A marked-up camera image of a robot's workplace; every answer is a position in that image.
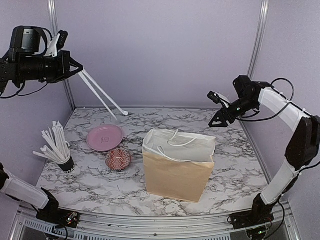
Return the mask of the brown paper bag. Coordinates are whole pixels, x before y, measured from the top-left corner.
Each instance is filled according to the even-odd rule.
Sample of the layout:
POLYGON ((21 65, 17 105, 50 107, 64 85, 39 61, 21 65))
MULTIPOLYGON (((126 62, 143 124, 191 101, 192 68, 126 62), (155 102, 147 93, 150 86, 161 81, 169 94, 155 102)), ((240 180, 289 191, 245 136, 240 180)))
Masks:
POLYGON ((198 203, 215 165, 216 137, 152 129, 142 143, 149 194, 198 203))

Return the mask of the white paper straw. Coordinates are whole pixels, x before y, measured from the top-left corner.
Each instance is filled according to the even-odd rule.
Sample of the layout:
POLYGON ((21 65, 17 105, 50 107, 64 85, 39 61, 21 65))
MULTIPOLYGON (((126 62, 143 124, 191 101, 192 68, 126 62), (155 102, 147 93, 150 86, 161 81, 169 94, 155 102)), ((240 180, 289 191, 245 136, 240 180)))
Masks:
POLYGON ((129 112, 122 109, 118 104, 117 107, 115 107, 123 116, 128 116, 129 112))

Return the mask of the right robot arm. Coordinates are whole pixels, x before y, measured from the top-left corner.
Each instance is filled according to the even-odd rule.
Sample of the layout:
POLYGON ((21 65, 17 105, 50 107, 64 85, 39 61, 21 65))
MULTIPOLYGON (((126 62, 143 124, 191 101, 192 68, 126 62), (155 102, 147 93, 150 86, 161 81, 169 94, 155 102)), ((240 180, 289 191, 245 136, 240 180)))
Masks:
POLYGON ((269 177, 247 214, 252 224, 258 224, 305 171, 320 164, 320 118, 294 102, 294 85, 283 77, 267 82, 240 75, 232 86, 234 99, 214 91, 207 94, 218 106, 208 125, 244 127, 269 177))

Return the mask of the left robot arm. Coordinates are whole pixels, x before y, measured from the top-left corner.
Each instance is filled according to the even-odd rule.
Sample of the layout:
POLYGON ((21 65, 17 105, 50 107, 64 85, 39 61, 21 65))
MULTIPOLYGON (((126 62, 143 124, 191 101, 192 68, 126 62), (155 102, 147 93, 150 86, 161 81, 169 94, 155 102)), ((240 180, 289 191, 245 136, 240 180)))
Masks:
MULTIPOLYGON (((84 67, 64 50, 68 32, 57 35, 43 27, 17 26, 13 29, 10 46, 0 59, 0 92, 3 94, 9 82, 18 96, 28 81, 56 84, 80 73, 84 67)), ((0 192, 15 200, 26 202, 39 210, 53 223, 63 219, 63 211, 52 202, 54 197, 14 176, 3 166, 0 168, 0 192)))

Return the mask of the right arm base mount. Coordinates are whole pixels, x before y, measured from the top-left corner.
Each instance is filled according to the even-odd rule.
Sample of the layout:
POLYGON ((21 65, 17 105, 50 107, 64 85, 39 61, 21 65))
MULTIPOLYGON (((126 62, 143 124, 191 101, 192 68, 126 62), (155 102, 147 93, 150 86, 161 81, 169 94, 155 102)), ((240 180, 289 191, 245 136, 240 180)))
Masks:
POLYGON ((232 213, 227 222, 233 226, 234 230, 253 227, 256 225, 261 225, 265 223, 271 223, 274 220, 274 216, 272 214, 262 215, 262 216, 254 216, 250 210, 232 213))

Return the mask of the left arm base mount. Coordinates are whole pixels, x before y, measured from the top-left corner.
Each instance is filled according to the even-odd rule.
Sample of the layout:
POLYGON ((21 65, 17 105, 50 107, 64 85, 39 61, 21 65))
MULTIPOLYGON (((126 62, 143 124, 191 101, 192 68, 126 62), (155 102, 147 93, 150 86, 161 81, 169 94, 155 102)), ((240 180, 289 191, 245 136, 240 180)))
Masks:
POLYGON ((76 229, 79 223, 80 214, 76 211, 66 209, 58 209, 54 212, 39 210, 36 218, 52 224, 57 224, 61 227, 69 227, 76 229))

